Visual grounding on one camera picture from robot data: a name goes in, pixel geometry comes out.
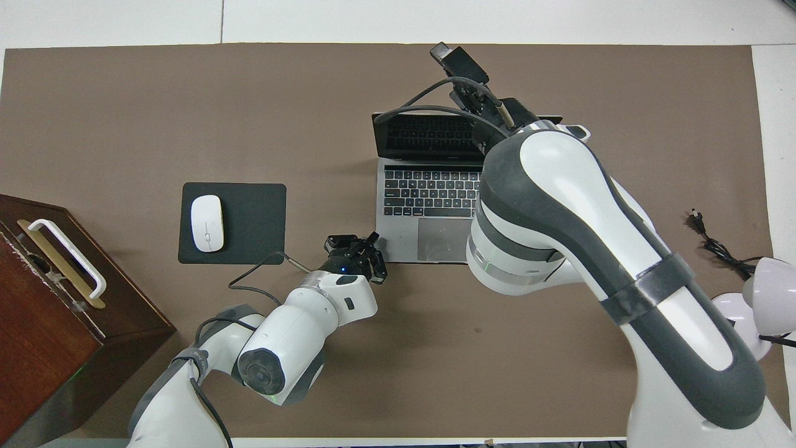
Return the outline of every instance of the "white lamp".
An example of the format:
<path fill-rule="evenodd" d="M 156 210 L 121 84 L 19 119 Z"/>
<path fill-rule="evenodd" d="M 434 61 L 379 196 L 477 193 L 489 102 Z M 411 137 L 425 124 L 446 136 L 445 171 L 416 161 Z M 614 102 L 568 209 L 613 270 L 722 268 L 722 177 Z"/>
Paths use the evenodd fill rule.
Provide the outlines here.
<path fill-rule="evenodd" d="M 792 265 L 764 257 L 755 275 L 743 284 L 743 294 L 721 294 L 713 304 L 733 322 L 757 360 L 768 353 L 771 342 L 796 347 L 779 337 L 796 330 L 796 268 Z"/>

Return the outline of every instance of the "laptop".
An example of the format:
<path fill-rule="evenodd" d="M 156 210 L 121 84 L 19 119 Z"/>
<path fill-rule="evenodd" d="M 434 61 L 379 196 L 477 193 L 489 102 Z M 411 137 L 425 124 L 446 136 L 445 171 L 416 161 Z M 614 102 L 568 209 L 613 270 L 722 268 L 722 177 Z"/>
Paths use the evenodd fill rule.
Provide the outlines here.
<path fill-rule="evenodd" d="M 484 160 L 472 130 L 456 115 L 399 114 L 374 124 L 376 232 L 385 261 L 465 262 Z"/>

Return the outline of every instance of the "brown wooden drawer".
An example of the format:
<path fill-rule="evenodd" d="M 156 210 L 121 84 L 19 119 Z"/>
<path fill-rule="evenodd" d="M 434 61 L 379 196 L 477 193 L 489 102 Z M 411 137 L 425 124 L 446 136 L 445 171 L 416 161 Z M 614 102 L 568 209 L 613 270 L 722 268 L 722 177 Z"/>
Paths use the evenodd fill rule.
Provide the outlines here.
<path fill-rule="evenodd" d="M 20 223 L 38 219 L 54 222 L 101 273 L 104 308 L 59 280 L 71 270 L 75 283 L 95 284 L 54 234 L 38 231 L 70 269 L 58 269 Z M 39 446 L 80 427 L 174 330 L 66 209 L 0 195 L 0 444 Z"/>

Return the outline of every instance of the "computer mouse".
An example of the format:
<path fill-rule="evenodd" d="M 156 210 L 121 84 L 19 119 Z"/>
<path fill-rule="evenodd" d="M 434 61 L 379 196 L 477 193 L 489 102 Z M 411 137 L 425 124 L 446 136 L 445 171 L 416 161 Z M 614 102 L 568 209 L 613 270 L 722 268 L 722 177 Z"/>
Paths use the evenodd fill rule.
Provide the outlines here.
<path fill-rule="evenodd" d="M 224 220 L 218 196 L 204 195 L 193 200 L 191 232 L 193 244 L 202 252 L 216 252 L 224 247 Z"/>

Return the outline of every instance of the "keyboard key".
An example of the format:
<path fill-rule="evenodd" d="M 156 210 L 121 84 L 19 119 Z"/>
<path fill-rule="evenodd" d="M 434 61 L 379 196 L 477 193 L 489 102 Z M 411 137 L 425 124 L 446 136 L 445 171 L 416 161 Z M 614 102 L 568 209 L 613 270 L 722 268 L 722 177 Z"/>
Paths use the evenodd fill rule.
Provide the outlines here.
<path fill-rule="evenodd" d="M 470 211 L 466 208 L 427 208 L 426 216 L 470 216 Z"/>

